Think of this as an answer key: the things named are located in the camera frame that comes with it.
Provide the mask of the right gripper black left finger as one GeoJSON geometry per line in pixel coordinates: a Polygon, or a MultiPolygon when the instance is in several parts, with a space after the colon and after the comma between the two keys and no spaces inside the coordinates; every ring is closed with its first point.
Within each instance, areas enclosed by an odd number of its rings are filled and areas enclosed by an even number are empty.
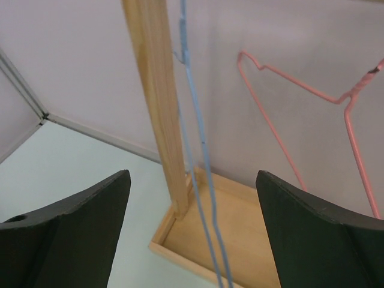
{"type": "Polygon", "coordinates": [[[107,287],[130,188],[121,170],[1,223],[1,287],[107,287]]]}

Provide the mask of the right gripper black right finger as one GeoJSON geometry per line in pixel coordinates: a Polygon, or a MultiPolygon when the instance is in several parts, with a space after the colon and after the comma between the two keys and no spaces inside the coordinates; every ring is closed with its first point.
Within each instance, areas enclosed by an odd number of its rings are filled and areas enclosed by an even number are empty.
{"type": "Polygon", "coordinates": [[[383,287],[383,220],[264,170],[256,189],[282,287],[383,287]]]}

